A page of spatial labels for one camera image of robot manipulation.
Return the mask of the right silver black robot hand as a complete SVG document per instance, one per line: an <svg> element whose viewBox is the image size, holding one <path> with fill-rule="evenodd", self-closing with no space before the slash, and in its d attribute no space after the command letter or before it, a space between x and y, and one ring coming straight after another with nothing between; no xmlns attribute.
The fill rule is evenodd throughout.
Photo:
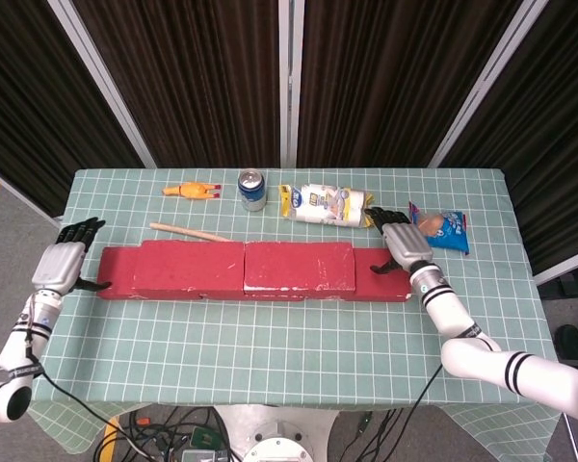
<svg viewBox="0 0 578 462"><path fill-rule="evenodd" d="M380 231L391 256L381 266L372 265L375 274L387 274L395 269L410 272L417 262L430 262L433 251L419 228L398 211L372 207L364 210Z"/></svg>

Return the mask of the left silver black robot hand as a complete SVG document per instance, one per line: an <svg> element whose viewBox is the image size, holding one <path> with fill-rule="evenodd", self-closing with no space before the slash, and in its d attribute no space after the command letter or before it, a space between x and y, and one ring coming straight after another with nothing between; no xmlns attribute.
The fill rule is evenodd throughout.
<svg viewBox="0 0 578 462"><path fill-rule="evenodd" d="M73 290L100 292L112 283L92 282L81 277L81 268L97 232L105 225L103 219L88 218L64 227L56 242L43 252L33 274L36 291L47 290L67 295Z"/></svg>

